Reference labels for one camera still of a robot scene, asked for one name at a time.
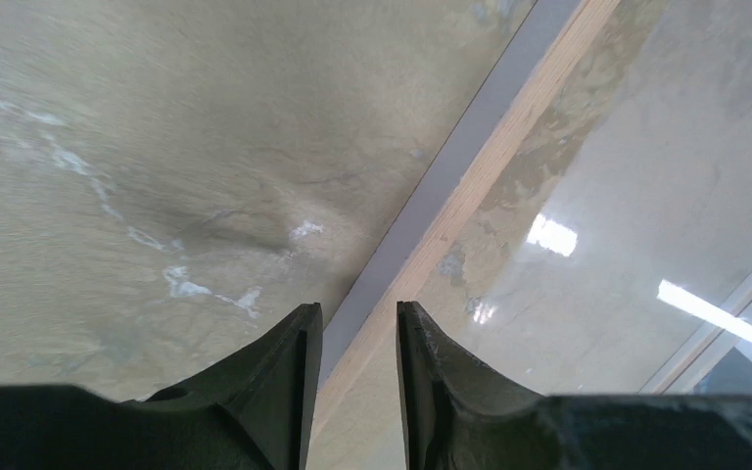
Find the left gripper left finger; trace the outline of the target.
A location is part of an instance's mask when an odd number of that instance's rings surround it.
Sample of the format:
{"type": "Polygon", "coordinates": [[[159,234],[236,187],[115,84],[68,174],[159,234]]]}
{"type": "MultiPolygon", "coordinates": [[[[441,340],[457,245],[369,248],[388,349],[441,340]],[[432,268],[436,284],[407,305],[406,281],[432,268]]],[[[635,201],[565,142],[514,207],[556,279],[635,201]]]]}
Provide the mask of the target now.
{"type": "Polygon", "coordinates": [[[317,304],[144,400],[0,386],[0,469],[302,469],[322,350],[317,304]]]}

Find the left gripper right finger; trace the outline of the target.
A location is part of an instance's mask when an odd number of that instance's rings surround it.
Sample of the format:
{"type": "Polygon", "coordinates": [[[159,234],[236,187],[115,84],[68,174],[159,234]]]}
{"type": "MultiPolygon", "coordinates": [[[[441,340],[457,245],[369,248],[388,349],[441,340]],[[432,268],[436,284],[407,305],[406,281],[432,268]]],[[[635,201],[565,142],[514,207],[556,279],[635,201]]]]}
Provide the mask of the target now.
{"type": "Polygon", "coordinates": [[[752,469],[752,397],[555,395],[520,385],[397,305],[410,469],[752,469]]]}

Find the white wooden picture frame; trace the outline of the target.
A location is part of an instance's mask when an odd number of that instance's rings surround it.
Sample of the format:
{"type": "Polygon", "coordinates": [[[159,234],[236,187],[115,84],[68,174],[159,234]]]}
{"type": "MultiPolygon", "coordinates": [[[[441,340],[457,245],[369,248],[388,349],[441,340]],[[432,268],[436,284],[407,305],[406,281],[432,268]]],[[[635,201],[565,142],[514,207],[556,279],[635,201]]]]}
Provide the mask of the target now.
{"type": "Polygon", "coordinates": [[[396,303],[543,395],[752,393],[752,1],[588,1],[320,396],[401,469],[396,303]]]}

